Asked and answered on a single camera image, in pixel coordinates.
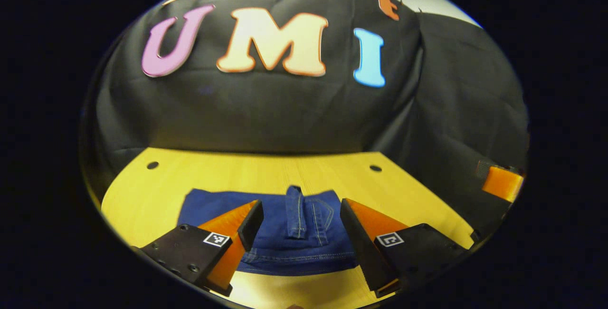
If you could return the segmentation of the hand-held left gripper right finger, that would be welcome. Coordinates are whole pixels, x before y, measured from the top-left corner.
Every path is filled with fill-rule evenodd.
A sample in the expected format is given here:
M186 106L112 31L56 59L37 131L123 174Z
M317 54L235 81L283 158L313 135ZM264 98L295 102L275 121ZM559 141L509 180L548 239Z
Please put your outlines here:
M352 199L341 201L340 218L377 298L416 290L468 255L432 225L408 226Z

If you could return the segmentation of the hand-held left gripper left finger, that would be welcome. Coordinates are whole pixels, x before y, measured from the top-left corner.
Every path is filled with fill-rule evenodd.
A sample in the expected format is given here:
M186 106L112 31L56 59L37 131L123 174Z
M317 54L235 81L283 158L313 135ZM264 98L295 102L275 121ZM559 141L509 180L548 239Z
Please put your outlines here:
M179 224L132 250L197 288L228 297L230 282L263 220L263 205L256 199L201 225Z

